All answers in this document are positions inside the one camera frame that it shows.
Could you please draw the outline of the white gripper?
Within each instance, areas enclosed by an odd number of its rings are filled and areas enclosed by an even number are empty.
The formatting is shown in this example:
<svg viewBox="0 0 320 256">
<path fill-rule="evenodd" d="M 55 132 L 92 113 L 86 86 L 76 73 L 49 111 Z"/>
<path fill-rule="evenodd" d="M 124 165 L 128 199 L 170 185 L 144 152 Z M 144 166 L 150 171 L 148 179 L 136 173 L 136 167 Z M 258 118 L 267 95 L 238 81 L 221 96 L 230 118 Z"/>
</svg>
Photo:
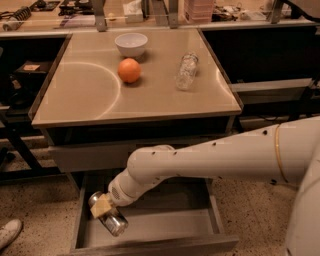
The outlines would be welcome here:
<svg viewBox="0 0 320 256">
<path fill-rule="evenodd" d="M 140 197 L 140 185 L 131 176 L 116 176 L 108 185 L 109 194 L 93 195 L 89 202 L 94 218 L 99 218 L 116 206 L 127 206 Z"/>
</svg>

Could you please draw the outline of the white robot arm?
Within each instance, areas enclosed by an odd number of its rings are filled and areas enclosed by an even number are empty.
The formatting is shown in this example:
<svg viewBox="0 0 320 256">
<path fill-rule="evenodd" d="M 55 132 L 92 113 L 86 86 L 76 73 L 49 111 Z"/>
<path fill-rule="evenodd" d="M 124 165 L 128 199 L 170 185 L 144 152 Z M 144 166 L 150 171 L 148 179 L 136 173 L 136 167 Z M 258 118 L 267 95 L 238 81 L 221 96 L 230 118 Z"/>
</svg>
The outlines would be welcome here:
<svg viewBox="0 0 320 256">
<path fill-rule="evenodd" d="M 117 236 L 127 227 L 116 210 L 173 177 L 244 178 L 298 183 L 285 256 L 320 256 L 320 117 L 272 125 L 197 145 L 135 150 L 90 211 Z"/>
</svg>

